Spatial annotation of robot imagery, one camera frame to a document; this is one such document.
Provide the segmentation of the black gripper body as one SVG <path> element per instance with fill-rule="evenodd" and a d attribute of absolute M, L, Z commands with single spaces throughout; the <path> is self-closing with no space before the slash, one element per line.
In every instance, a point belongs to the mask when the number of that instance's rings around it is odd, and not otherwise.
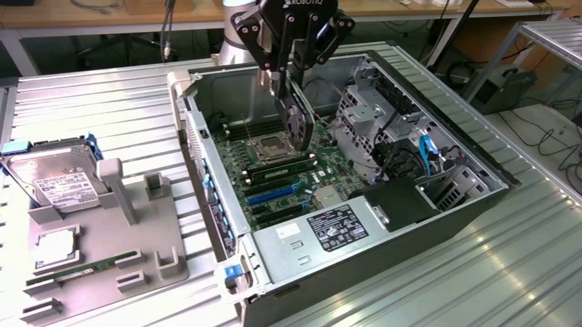
<path fill-rule="evenodd" d="M 331 17 L 333 17 L 337 11 L 337 1 L 259 1 L 257 11 L 277 39 L 283 37 L 285 24 L 292 25 L 288 32 L 291 37 L 304 39 L 308 26 L 312 25 L 311 32 L 317 33 Z"/>

